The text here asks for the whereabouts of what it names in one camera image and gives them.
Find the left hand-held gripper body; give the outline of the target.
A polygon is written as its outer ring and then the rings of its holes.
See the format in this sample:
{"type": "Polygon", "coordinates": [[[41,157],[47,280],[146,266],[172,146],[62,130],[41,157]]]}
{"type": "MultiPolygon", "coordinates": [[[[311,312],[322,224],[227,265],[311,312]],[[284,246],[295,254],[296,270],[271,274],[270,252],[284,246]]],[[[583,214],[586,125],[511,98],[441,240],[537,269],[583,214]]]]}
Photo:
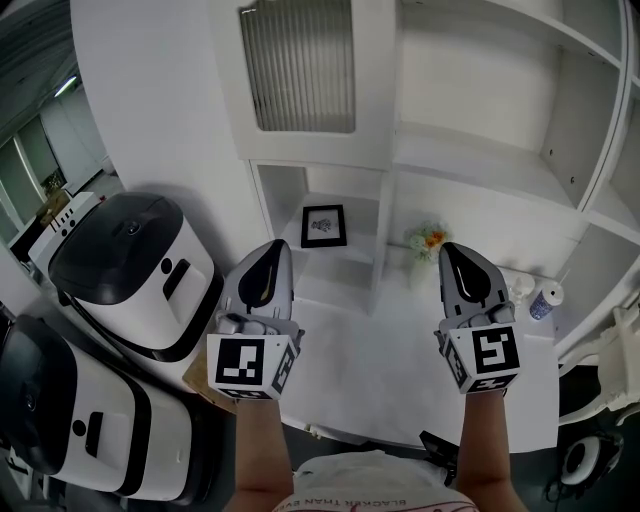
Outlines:
{"type": "Polygon", "coordinates": [[[305,331],[291,320],[234,312],[215,315],[207,336],[208,386],[234,400],[278,400],[305,331]]]}

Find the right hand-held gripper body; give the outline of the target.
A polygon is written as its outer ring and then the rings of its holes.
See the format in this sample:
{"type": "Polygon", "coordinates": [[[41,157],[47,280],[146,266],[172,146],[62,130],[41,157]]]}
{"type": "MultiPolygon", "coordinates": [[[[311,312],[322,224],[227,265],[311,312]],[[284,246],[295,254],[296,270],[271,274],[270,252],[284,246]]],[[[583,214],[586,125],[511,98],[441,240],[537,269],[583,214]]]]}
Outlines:
{"type": "Polygon", "coordinates": [[[521,340],[511,302],[463,322],[444,319],[434,335],[439,352],[464,395],[504,391],[521,372],[521,340]]]}

